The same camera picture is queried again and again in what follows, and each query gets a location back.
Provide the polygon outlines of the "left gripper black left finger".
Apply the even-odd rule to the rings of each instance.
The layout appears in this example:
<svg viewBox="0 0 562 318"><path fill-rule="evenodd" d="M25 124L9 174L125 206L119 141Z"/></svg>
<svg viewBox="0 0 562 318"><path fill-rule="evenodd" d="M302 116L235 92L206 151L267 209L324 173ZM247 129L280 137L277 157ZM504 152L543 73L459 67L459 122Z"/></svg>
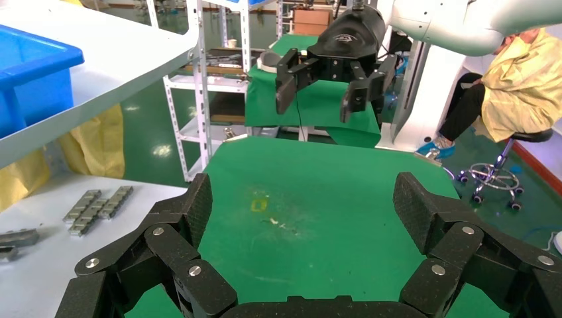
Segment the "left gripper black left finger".
<svg viewBox="0 0 562 318"><path fill-rule="evenodd" d="M182 195L156 202L136 229L76 264L56 316L124 317L158 285L184 317L223 316L237 293L197 250L212 203L204 173Z"/></svg>

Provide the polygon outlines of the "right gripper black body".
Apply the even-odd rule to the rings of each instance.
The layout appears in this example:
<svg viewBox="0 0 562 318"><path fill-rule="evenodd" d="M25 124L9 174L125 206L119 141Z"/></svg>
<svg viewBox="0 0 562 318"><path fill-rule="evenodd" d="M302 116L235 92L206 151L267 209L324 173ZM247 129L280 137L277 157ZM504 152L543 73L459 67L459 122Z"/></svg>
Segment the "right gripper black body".
<svg viewBox="0 0 562 318"><path fill-rule="evenodd" d="M382 15L374 7L346 10L308 47L307 57L317 59L311 68L311 78L352 81L356 62L365 77L369 77L375 70L385 32Z"/></svg>

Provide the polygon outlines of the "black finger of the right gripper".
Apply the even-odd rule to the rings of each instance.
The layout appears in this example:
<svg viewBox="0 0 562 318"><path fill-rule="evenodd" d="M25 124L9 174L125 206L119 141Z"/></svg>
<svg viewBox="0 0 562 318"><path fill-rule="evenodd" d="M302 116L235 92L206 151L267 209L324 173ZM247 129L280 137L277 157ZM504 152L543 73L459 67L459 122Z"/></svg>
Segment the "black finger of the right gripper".
<svg viewBox="0 0 562 318"><path fill-rule="evenodd" d="M352 113L364 111L373 101L384 95L393 81L396 61L396 55L387 55L381 63L374 63L376 69L369 76L358 60L350 62L352 78L341 101L342 123L346 123Z"/></svg>
<svg viewBox="0 0 562 318"><path fill-rule="evenodd" d="M276 112L286 112L296 98L297 92L319 79L319 58L302 58L297 48L291 48L276 67Z"/></svg>

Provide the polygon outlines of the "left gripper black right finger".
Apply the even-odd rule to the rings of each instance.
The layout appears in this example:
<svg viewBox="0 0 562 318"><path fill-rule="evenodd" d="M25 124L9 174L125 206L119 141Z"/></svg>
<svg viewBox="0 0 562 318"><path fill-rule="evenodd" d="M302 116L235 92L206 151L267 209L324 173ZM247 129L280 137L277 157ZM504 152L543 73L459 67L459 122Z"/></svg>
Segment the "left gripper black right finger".
<svg viewBox="0 0 562 318"><path fill-rule="evenodd" d="M485 223L459 199L429 192L409 172L397 175L393 204L424 261L400 302L444 317L465 285L511 317L561 316L561 261Z"/></svg>

